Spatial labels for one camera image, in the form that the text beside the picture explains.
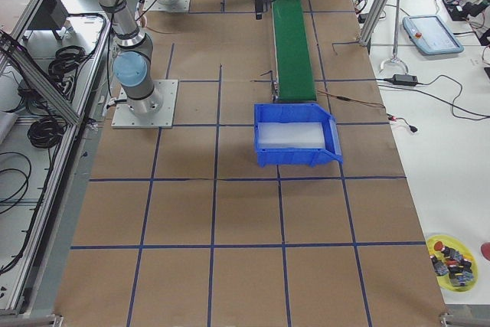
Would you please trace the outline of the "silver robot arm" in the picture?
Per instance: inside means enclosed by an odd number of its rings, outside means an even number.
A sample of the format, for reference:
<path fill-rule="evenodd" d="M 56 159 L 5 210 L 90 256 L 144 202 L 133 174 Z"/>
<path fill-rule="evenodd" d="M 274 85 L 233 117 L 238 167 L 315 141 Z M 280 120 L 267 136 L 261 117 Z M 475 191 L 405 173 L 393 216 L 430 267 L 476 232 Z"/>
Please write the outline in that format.
<path fill-rule="evenodd" d="M 116 43 L 122 49 L 113 66 L 123 70 L 117 77 L 126 93 L 129 108 L 140 116 L 158 111 L 163 104 L 163 96 L 150 77 L 153 50 L 150 37 L 137 25 L 135 12 L 126 0 L 97 1 L 111 18 Z"/>

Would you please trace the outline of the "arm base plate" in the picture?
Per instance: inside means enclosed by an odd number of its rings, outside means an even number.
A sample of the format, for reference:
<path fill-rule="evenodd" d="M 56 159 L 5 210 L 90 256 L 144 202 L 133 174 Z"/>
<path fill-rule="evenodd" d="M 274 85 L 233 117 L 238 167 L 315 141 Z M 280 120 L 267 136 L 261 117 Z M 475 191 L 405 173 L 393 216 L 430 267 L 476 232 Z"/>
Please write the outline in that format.
<path fill-rule="evenodd" d="M 143 11 L 164 11 L 186 13 L 191 0 L 144 0 Z"/>
<path fill-rule="evenodd" d="M 171 129 L 178 95 L 178 80 L 153 80 L 154 91 L 145 100 L 127 98 L 124 89 L 115 107 L 111 126 L 115 129 Z"/>

